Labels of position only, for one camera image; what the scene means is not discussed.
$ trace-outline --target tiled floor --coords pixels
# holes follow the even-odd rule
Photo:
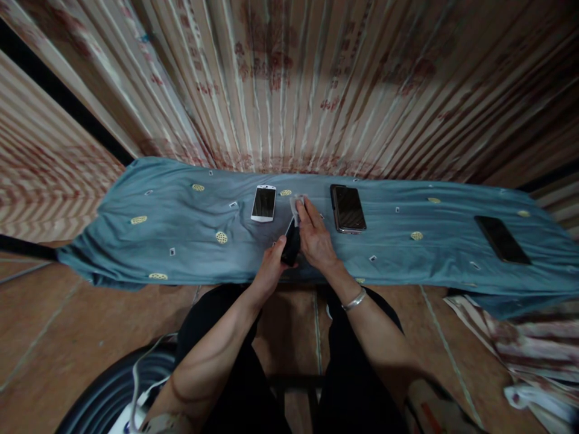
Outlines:
[[[8,275],[21,266],[3,261],[0,270]],[[427,369],[488,432],[544,432],[528,411],[507,404],[506,370],[445,304],[443,288],[372,288],[396,309]],[[0,432],[53,432],[99,373],[177,330],[192,303],[211,289],[93,288],[59,264],[0,285]],[[325,307],[310,286],[280,285],[253,343],[267,374],[323,372],[331,325]],[[311,432],[305,395],[288,393],[285,408],[295,432]]]

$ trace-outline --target black pants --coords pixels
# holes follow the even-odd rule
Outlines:
[[[221,285],[205,294],[191,309],[179,330],[176,366],[243,290],[241,285]],[[394,309],[376,292],[367,288],[366,291],[402,330]],[[338,297],[329,286],[321,288],[320,293],[327,299],[333,321],[329,331],[330,362],[316,417],[316,431],[407,432],[394,401],[362,351]],[[203,432],[290,432],[252,347],[258,321],[259,317],[241,346],[229,380]]]

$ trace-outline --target silver bracelet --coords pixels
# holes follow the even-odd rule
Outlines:
[[[361,286],[361,288],[362,290],[360,291],[360,293],[356,298],[354,298],[351,302],[349,302],[345,306],[342,304],[342,309],[344,309],[347,312],[348,310],[353,309],[354,307],[362,303],[362,300],[366,296],[366,289],[363,286]]]

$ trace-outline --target person's right hand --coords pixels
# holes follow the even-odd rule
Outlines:
[[[324,274],[339,264],[339,260],[320,213],[307,197],[304,198],[304,202],[296,201],[297,212],[300,215],[302,253],[312,266]]]

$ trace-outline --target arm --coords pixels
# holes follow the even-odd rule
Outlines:
[[[350,303],[360,293],[360,285],[336,256],[330,234],[310,200],[305,198],[305,205],[298,201],[296,206],[306,259],[326,277],[341,303]],[[370,297],[349,310],[347,316],[364,354],[402,410],[412,381],[431,376],[420,366],[402,332]]]
[[[201,430],[227,383],[247,333],[275,290],[281,273],[288,268],[280,261],[285,242],[282,235],[274,247],[265,251],[251,286],[185,356],[159,393],[145,422],[161,414],[185,414],[194,432]]]

